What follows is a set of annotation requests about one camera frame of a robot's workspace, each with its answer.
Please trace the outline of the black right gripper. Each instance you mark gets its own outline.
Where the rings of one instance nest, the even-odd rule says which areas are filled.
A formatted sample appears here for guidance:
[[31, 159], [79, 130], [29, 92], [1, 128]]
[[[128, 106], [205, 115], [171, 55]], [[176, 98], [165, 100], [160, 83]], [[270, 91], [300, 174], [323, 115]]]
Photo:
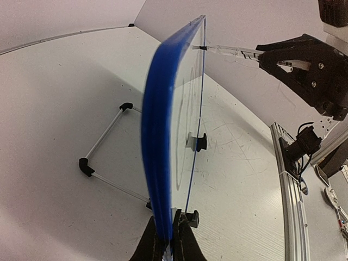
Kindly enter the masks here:
[[[259, 67], [284, 83], [319, 114], [343, 121], [347, 115], [347, 56], [308, 34], [257, 45], [263, 51]], [[310, 62], [308, 71], [294, 68], [285, 72], [276, 60]]]

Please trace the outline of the small blue-framed whiteboard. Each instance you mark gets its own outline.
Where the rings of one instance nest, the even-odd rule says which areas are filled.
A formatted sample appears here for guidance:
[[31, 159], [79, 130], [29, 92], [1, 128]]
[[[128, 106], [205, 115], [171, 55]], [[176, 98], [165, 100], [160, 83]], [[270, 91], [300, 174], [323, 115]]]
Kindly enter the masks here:
[[201, 15], [156, 49], [141, 116], [141, 151], [150, 203], [164, 259], [174, 251], [177, 210], [188, 209], [202, 115], [206, 17]]

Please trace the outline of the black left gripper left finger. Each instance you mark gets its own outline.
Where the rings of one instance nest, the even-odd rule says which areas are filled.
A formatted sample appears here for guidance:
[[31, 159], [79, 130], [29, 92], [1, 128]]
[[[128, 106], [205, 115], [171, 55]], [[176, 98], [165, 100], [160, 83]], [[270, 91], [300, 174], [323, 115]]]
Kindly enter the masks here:
[[154, 216], [151, 216], [130, 261], [160, 261], [163, 254], [164, 244], [157, 236]]

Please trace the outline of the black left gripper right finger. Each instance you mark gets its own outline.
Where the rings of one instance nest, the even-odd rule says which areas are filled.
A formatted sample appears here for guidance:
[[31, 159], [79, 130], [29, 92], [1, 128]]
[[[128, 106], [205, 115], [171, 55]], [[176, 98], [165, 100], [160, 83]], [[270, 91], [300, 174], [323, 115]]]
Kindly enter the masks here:
[[180, 209], [176, 210], [173, 221], [172, 256], [175, 261], [207, 261]]

